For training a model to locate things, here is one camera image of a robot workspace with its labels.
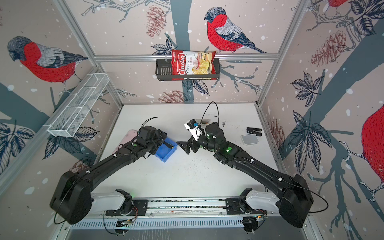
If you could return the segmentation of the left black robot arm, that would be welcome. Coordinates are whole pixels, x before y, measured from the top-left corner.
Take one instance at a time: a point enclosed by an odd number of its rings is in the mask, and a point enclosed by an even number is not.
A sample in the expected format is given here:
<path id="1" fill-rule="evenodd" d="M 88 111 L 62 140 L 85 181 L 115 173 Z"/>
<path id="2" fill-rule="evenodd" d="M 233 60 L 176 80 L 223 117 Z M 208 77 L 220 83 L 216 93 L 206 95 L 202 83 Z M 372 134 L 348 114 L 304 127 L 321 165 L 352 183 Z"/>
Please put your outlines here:
<path id="1" fill-rule="evenodd" d="M 147 153 L 154 155 L 167 137 L 160 129 L 144 126 L 136 137 L 101 162 L 76 173 L 65 172 L 50 201 L 51 209 L 69 224 L 78 223 L 96 204 L 91 192 L 99 184 Z"/>

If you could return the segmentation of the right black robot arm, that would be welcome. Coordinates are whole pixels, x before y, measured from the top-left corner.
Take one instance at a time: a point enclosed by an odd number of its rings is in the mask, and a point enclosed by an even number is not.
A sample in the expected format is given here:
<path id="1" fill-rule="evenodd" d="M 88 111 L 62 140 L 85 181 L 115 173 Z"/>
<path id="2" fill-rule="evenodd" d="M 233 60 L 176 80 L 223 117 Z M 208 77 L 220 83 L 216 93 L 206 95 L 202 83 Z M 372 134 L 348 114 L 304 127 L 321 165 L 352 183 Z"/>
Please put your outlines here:
<path id="1" fill-rule="evenodd" d="M 197 121 L 192 119 L 184 126 L 192 136 L 188 141 L 178 141 L 177 144 L 186 154 L 204 149 L 212 152 L 221 164 L 249 175 L 278 198 L 275 208 L 286 222 L 296 228 L 303 227 L 314 203 L 303 177 L 291 177 L 258 161 L 241 147 L 227 141 L 217 122 L 202 129 Z"/>

